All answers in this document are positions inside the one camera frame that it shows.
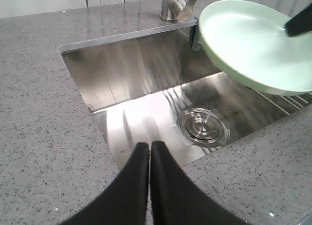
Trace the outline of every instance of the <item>drain cover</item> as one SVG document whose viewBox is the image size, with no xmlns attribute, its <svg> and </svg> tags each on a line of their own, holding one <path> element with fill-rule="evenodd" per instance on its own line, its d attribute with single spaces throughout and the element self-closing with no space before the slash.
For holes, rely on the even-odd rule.
<svg viewBox="0 0 312 225">
<path fill-rule="evenodd" d="M 180 113 L 177 124 L 183 135 L 201 147 L 216 147 L 229 137 L 229 130 L 208 109 L 193 108 Z"/>
</svg>

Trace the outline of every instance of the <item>countertop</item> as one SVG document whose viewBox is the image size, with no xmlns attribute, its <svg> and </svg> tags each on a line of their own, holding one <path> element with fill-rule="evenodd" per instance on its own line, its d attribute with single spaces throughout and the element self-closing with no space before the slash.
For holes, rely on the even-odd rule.
<svg viewBox="0 0 312 225">
<path fill-rule="evenodd" d="M 199 0 L 195 14 L 214 1 Z M 196 24 L 163 23 L 160 8 L 161 0 L 147 0 L 0 20 L 0 224 L 57 224 L 117 175 L 58 47 Z M 311 159 L 308 106 L 183 169 L 249 223 L 293 225 L 312 210 Z"/>
</svg>

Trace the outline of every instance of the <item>faucet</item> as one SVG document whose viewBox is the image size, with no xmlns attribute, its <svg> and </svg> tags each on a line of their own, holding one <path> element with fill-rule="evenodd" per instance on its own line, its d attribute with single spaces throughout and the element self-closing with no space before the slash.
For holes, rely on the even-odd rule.
<svg viewBox="0 0 312 225">
<path fill-rule="evenodd" d="M 193 15 L 197 0 L 162 0 L 160 19 L 164 22 L 183 22 Z"/>
</svg>

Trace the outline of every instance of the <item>mint green frying pan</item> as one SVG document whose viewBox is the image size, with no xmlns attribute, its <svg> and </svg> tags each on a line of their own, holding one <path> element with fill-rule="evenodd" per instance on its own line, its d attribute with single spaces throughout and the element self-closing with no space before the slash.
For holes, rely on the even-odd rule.
<svg viewBox="0 0 312 225">
<path fill-rule="evenodd" d="M 222 0 L 202 11 L 200 41 L 212 62 L 239 83 L 299 95 L 312 91 L 312 34 L 288 37 L 289 19 L 261 4 Z"/>
</svg>

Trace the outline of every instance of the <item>stainless steel sink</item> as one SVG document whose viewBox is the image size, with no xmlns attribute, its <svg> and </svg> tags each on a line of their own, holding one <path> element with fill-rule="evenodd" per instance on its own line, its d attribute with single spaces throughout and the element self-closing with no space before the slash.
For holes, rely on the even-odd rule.
<svg viewBox="0 0 312 225">
<path fill-rule="evenodd" d="M 119 169 L 137 142 L 163 140 L 183 166 L 312 103 L 237 84 L 191 49 L 190 30 L 62 54 Z"/>
</svg>

